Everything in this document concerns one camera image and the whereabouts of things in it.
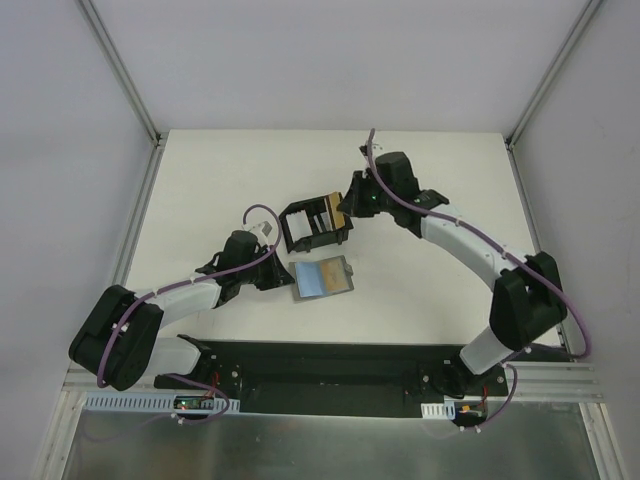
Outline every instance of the tabletop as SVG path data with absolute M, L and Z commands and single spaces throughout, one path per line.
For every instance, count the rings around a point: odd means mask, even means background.
M 364 131 L 172 130 L 129 272 L 127 287 L 187 278 L 222 250 L 255 203 L 281 212 L 292 202 L 343 193 L 365 167 Z M 534 252 L 502 136 L 378 132 L 385 151 L 404 151 L 422 189 L 448 197 L 475 225 Z M 254 211 L 248 222 L 270 220 Z M 255 341 L 464 344 L 488 325 L 491 291 L 454 257 L 396 226 L 387 214 L 353 219 L 342 245 L 287 254 L 282 263 L 344 255 L 355 289 L 294 303 L 292 287 L 242 287 L 222 308 L 164 328 L 161 336 Z M 557 345 L 555 331 L 542 343 Z

